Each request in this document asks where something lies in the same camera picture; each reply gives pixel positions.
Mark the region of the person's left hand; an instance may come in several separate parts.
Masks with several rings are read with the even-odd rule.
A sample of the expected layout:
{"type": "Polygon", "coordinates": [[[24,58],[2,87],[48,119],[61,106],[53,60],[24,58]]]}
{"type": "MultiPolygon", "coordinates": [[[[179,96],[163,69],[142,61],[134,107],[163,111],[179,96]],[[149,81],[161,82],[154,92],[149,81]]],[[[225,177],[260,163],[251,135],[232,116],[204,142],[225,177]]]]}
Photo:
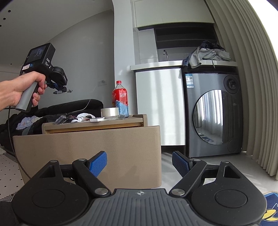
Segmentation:
{"type": "Polygon", "coordinates": [[[47,85],[45,84],[46,76],[38,72],[29,72],[18,76],[12,80],[5,80],[0,83],[0,110],[16,106],[22,93],[28,89],[34,82],[38,82],[38,91],[32,95],[32,105],[37,106],[40,101],[40,95],[45,93],[47,85]]]}

